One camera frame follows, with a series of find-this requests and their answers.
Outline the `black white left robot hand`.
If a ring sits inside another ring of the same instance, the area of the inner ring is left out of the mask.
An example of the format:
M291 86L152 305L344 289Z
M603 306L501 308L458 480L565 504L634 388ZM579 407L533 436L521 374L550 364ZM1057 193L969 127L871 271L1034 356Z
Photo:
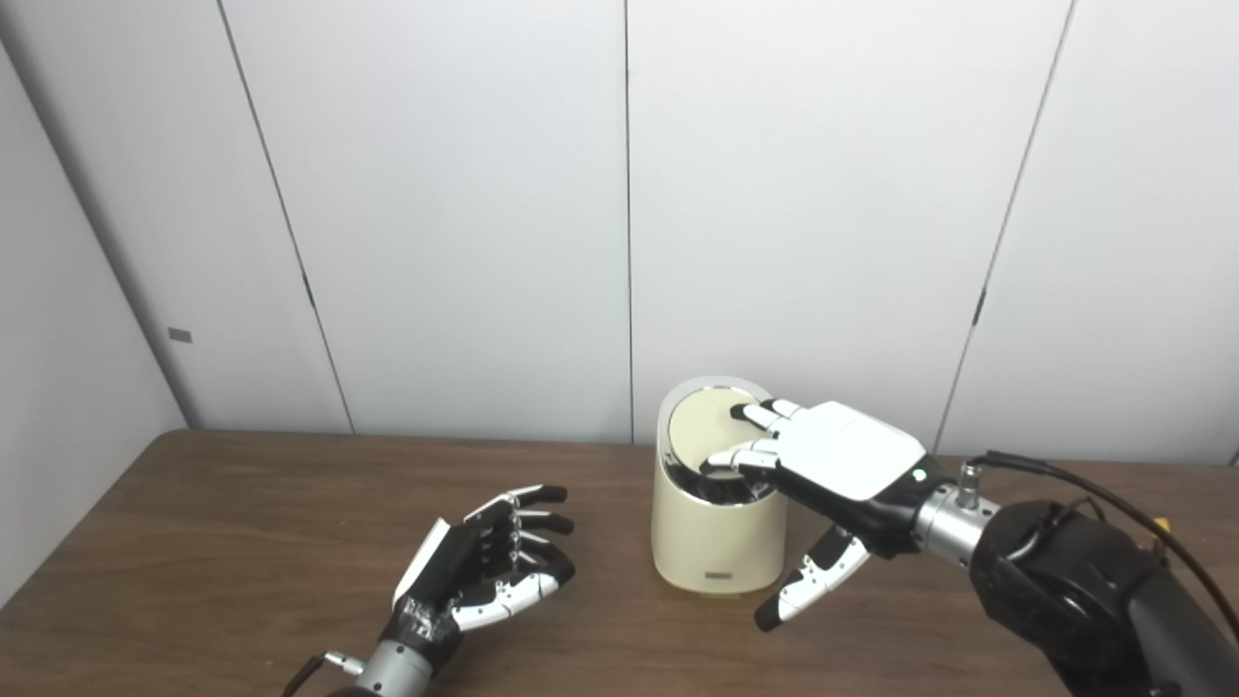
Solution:
M569 535L575 524L544 506L567 498L566 487L518 487L458 522L434 522L393 592L380 641L406 646L437 675L465 634L561 591L576 568L545 534Z

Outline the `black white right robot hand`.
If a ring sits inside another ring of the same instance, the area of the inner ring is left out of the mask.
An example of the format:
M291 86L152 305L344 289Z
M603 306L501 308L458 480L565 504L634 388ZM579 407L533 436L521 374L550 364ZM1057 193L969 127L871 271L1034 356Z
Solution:
M763 482L831 521L779 591L758 605L762 631L836 591L871 556L921 551L914 521L948 478L914 437L839 402L807 409L766 400L733 406L730 415L763 436L707 456L700 473Z

